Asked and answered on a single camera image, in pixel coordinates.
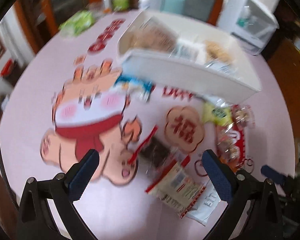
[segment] red scarf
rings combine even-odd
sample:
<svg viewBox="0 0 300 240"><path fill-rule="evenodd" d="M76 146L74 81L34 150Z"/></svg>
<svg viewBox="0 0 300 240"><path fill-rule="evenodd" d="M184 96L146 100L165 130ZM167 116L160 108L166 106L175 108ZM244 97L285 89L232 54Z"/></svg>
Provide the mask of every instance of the red scarf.
<svg viewBox="0 0 300 240"><path fill-rule="evenodd" d="M103 151L104 145L100 141L100 134L118 125L123 116L116 114L101 122L79 127L56 127L56 133L67 139L76 139L75 157L80 161L90 149Z"/></svg>

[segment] metal screw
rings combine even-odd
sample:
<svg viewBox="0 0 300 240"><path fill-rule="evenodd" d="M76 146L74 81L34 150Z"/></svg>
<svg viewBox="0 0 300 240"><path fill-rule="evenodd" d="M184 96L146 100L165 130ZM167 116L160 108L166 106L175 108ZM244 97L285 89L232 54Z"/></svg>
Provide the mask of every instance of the metal screw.
<svg viewBox="0 0 300 240"><path fill-rule="evenodd" d="M65 174L63 172L60 172L56 175L56 179L63 179L65 177Z"/></svg>
<svg viewBox="0 0 300 240"><path fill-rule="evenodd" d="M245 179L245 176L243 176L242 174L238 174L237 179L243 181Z"/></svg>
<svg viewBox="0 0 300 240"><path fill-rule="evenodd" d="M272 185L273 184L273 180L272 179L267 179L268 184Z"/></svg>
<svg viewBox="0 0 300 240"><path fill-rule="evenodd" d="M30 177L29 179L27 179L27 182L30 184L32 182L34 182L34 177Z"/></svg>

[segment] barcode label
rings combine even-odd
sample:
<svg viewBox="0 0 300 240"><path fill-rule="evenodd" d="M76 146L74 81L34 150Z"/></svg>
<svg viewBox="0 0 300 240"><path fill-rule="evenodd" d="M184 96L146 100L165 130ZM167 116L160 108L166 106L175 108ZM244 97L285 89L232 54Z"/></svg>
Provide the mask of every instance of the barcode label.
<svg viewBox="0 0 300 240"><path fill-rule="evenodd" d="M186 175L183 172L180 172L178 176L171 182L171 187L176 188L184 180Z"/></svg>

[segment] white bottle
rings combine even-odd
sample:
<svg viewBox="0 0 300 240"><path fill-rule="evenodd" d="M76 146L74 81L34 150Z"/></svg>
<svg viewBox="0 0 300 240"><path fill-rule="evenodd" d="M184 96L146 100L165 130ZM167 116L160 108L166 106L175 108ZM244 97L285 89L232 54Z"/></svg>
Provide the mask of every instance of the white bottle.
<svg viewBox="0 0 300 240"><path fill-rule="evenodd" d="M149 9L161 11L162 0L150 0Z"/></svg>
<svg viewBox="0 0 300 240"><path fill-rule="evenodd" d="M139 0L138 7L140 10L146 10L150 6L150 0Z"/></svg>

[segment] blue gripper pad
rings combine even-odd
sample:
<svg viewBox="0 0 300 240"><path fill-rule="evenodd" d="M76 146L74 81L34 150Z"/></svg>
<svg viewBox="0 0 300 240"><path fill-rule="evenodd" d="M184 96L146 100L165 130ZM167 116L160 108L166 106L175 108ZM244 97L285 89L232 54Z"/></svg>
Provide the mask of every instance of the blue gripper pad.
<svg viewBox="0 0 300 240"><path fill-rule="evenodd" d="M227 165L220 162L212 150L206 150L202 154L201 163L220 199L231 203L237 188L235 174Z"/></svg>
<svg viewBox="0 0 300 240"><path fill-rule="evenodd" d="M65 186L71 202L81 198L94 172L99 166L99 153L90 149L79 163L72 165L66 173Z"/></svg>
<svg viewBox="0 0 300 240"><path fill-rule="evenodd" d="M279 172L275 171L274 169L270 168L268 165L263 165L261 167L261 174L265 177L272 179L274 183L283 186L286 176L280 174Z"/></svg>

